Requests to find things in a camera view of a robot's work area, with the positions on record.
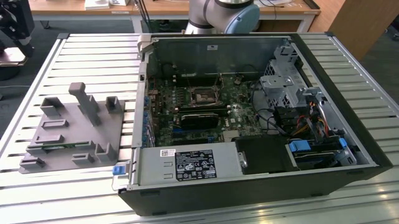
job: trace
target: white table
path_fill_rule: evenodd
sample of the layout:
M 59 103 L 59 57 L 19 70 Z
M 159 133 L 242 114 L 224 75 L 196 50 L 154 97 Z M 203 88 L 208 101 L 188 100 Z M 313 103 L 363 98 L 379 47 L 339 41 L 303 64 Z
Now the white table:
M 338 40 L 325 34 L 301 36 L 394 163 L 394 168 L 373 179 L 323 197 L 139 217 L 112 190 L 112 167 L 20 174 L 19 161 L 43 114 L 38 105 L 50 96 L 75 102 L 67 91 L 71 82 L 86 82 L 86 91 L 96 100 L 116 95 L 127 101 L 119 160 L 131 158 L 138 36 L 71 35 L 56 41 L 0 140 L 2 223 L 357 224 L 399 218 L 399 108 Z

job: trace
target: motherboard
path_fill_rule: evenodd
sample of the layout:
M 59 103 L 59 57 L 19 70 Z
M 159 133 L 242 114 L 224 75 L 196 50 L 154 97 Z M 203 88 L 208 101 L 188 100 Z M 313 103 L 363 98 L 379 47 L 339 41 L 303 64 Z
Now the motherboard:
M 155 145 L 232 141 L 262 134 L 250 102 L 254 81 L 239 73 L 148 79 Z

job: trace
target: wooden desk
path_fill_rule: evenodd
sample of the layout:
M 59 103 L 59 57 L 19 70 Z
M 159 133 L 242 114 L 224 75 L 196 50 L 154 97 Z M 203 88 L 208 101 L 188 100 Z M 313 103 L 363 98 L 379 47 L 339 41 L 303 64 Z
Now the wooden desk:
M 112 15 L 132 14 L 134 5 L 110 6 L 107 9 L 86 10 L 84 0 L 30 0 L 35 15 Z
M 144 0 L 150 18 L 155 20 L 188 20 L 188 1 Z M 261 7 L 261 20 L 301 21 L 298 32 L 307 32 L 319 9 L 311 9 L 303 0 L 294 0 L 291 4 L 282 4 L 285 8 Z M 134 25 L 135 31 L 142 32 L 142 26 Z
M 84 0 L 30 0 L 34 20 L 132 20 L 134 5 L 131 3 L 127 6 L 110 6 L 108 9 L 87 11 L 84 4 Z
M 144 0 L 150 15 L 188 15 L 188 1 Z M 294 0 L 291 4 L 282 4 L 285 8 L 261 7 L 262 15 L 302 15 L 319 14 L 319 9 L 311 9 L 303 0 Z
M 143 19 L 132 3 L 127 6 L 111 6 L 110 9 L 87 11 L 84 10 L 84 0 L 30 0 L 30 6 L 36 21 L 131 20 L 135 32 L 143 32 Z M 146 6 L 154 20 L 188 20 L 188 2 L 146 0 Z M 303 0 L 294 0 L 294 3 L 285 4 L 285 8 L 262 7 L 261 20 L 301 21 L 297 25 L 298 32 L 307 32 L 314 17 L 319 13 L 321 10 L 311 9 Z

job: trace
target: power cord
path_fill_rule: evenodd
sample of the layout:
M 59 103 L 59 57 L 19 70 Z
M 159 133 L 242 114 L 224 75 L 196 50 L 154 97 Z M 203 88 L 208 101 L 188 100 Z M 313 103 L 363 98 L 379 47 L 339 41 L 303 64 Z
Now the power cord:
M 150 20 L 146 3 L 143 0 L 134 0 L 134 1 L 135 1 L 136 6 L 139 7 L 140 16 L 142 16 L 146 26 L 148 28 L 148 32 L 152 33 L 151 20 Z
M 0 86 L 0 88 L 12 88 L 12 87 L 31 87 L 30 85 L 8 85 L 8 86 Z
M 263 1 L 259 0 L 259 2 L 262 3 L 262 5 L 265 5 L 266 7 L 273 7 L 274 9 L 275 8 L 285 8 L 285 6 L 275 6 L 275 4 L 270 0 L 267 0 L 267 1 L 269 1 L 270 4 L 273 4 L 273 6 L 265 4 Z M 274 25 L 273 25 L 273 31 L 275 29 L 275 23 L 277 23 L 277 9 L 275 9 L 275 22 L 274 22 Z

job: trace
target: blue drive bracket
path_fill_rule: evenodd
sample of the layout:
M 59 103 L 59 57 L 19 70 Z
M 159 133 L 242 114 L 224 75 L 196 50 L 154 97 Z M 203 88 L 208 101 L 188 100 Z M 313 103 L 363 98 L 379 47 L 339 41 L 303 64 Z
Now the blue drive bracket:
M 307 142 L 307 140 L 293 141 L 289 146 L 290 146 L 291 152 L 311 150 L 311 146 L 310 146 L 310 143 Z
M 343 147 L 343 148 L 346 148 L 346 147 L 349 146 L 349 143 L 347 143 L 347 141 L 346 141 L 345 138 L 341 138 L 341 139 L 339 139 L 339 143 L 342 144 L 342 147 Z

